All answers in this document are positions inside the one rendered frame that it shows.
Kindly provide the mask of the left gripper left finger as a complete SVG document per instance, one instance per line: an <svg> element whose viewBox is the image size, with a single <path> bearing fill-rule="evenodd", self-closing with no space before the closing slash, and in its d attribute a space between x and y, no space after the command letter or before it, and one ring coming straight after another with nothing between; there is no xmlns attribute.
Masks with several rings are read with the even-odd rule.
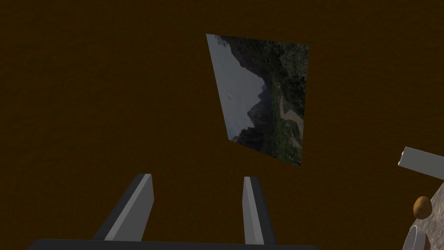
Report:
<svg viewBox="0 0 444 250"><path fill-rule="evenodd" d="M93 240L141 241L153 206L152 175L138 174Z"/></svg>

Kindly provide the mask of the brown potato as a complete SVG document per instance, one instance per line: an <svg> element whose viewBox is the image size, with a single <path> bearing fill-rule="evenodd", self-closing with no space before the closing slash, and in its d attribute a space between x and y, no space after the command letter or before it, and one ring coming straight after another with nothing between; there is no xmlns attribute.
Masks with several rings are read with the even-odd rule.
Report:
<svg viewBox="0 0 444 250"><path fill-rule="evenodd" d="M427 196L419 197L413 205L413 214L417 219L428 218L433 211L431 199Z"/></svg>

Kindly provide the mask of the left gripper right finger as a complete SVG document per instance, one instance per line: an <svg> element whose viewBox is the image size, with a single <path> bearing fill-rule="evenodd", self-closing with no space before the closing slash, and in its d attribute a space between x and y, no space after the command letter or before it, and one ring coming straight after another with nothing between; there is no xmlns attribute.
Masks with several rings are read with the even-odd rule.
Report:
<svg viewBox="0 0 444 250"><path fill-rule="evenodd" d="M257 177L244 177L243 225L245 244L277 244L262 186Z"/></svg>

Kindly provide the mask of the white paper towel roll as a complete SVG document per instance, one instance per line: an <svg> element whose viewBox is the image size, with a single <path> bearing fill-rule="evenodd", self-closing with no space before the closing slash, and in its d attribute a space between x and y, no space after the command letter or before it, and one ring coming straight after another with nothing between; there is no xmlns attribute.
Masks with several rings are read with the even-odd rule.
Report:
<svg viewBox="0 0 444 250"><path fill-rule="evenodd" d="M444 180L444 156L404 147L398 165L415 172Z"/></svg>

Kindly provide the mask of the landscape picture on wall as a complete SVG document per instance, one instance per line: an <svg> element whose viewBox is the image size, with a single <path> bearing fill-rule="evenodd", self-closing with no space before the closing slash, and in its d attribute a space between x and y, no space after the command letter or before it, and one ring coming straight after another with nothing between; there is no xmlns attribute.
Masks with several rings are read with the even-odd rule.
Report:
<svg viewBox="0 0 444 250"><path fill-rule="evenodd" d="M206 38L228 139L300 167L308 44Z"/></svg>

